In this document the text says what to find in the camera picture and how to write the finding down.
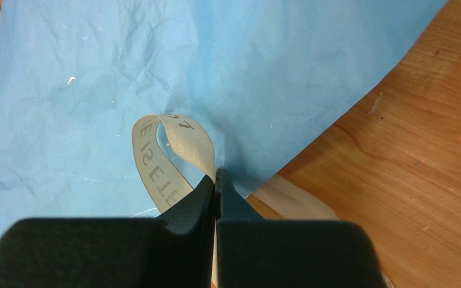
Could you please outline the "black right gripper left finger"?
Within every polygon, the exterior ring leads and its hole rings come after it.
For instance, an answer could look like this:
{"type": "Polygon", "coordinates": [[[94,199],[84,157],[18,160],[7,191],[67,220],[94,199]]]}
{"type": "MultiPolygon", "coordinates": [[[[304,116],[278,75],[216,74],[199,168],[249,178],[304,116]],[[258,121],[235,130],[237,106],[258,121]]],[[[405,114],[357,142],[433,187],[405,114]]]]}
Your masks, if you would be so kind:
{"type": "Polygon", "coordinates": [[[214,183],[155,218],[30,218],[0,239],[0,287],[210,287],[214,183]]]}

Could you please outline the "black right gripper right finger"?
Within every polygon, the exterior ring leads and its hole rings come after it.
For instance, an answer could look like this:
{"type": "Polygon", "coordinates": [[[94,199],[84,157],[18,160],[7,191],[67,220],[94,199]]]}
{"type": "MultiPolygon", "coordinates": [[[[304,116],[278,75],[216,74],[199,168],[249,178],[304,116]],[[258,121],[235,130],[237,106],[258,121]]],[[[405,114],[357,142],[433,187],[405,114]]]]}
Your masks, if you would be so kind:
{"type": "Polygon", "coordinates": [[[336,220],[267,220],[218,169],[217,287],[385,287],[365,231],[336,220]]]}

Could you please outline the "beige ribbon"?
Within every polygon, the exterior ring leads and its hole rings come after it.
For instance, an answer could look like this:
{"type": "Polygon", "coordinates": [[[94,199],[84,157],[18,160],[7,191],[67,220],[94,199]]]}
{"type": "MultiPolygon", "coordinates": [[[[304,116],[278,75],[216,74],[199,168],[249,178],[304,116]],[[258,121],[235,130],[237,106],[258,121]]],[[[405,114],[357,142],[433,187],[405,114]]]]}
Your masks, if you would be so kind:
{"type": "MultiPolygon", "coordinates": [[[[208,176],[214,183],[214,240],[211,286],[217,286],[216,222],[220,202],[215,192],[214,147],[208,133],[195,120],[182,115],[147,115],[133,126],[133,156],[140,179],[160,211],[168,211],[208,176]]],[[[281,220],[336,220],[336,213],[319,199],[287,180],[274,176],[256,191],[273,206],[281,220]]],[[[385,287],[391,282],[382,272],[385,287]]]]}

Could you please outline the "blue wrapping paper sheet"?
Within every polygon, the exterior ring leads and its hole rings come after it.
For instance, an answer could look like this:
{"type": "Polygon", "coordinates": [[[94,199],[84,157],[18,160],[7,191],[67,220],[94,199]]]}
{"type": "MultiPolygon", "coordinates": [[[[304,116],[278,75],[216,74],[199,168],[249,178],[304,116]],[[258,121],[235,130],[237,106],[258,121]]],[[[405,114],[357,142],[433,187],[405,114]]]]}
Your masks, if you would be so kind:
{"type": "Polygon", "coordinates": [[[131,130],[186,115],[250,195],[404,57],[444,1],[4,1],[0,237],[148,217],[131,130]]]}

